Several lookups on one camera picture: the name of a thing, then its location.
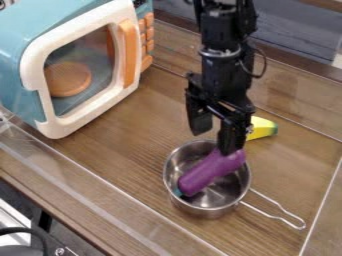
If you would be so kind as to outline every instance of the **wire handle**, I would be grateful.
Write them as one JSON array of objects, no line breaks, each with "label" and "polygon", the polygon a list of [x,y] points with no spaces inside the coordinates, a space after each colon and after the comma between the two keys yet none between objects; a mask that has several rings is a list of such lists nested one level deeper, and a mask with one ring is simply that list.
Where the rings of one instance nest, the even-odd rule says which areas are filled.
[{"label": "wire handle", "polygon": [[281,211],[288,215],[290,216],[292,218],[297,219],[302,225],[297,225],[294,224],[292,221],[286,220],[285,218],[280,217],[280,216],[276,216],[276,215],[272,215],[269,213],[266,213],[264,210],[261,210],[260,208],[257,208],[256,206],[250,205],[249,203],[241,201],[241,204],[248,206],[252,210],[254,210],[256,212],[258,212],[260,214],[262,214],[265,217],[270,218],[270,219],[276,219],[276,220],[280,220],[282,221],[284,223],[286,223],[292,228],[297,229],[297,230],[304,230],[306,228],[306,222],[304,221],[302,218],[300,218],[294,213],[289,212],[284,206],[276,201],[273,200],[270,197],[268,197],[266,195],[264,195],[261,192],[258,192],[256,189],[250,188],[250,191],[253,193],[256,193],[260,197],[262,197],[266,201],[269,201],[272,204],[274,204],[280,209]]}]

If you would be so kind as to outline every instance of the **microwave window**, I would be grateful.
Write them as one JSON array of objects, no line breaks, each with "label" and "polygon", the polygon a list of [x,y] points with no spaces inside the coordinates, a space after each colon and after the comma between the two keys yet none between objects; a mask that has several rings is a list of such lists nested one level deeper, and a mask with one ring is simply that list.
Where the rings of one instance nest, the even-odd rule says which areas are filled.
[{"label": "microwave window", "polygon": [[113,81],[114,38],[105,26],[57,49],[45,64],[55,114],[63,116]]}]

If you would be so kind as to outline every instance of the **metal pot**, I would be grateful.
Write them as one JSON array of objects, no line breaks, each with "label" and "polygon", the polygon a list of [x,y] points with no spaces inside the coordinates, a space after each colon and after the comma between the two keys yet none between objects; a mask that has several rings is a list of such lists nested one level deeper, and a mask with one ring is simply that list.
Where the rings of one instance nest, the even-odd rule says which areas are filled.
[{"label": "metal pot", "polygon": [[[233,174],[217,178],[216,181],[193,197],[181,196],[178,194],[180,177],[210,154],[216,146],[217,143],[212,140],[193,141],[177,148],[169,156],[164,170],[164,181],[174,205],[182,211],[197,217],[217,219],[242,204],[264,216],[285,222],[294,229],[305,229],[305,221],[297,215],[286,211],[278,202],[252,188],[252,171],[248,164],[245,164]],[[288,216],[297,220],[300,225],[280,216],[266,213],[256,206],[242,201],[249,191],[273,203]]]}]

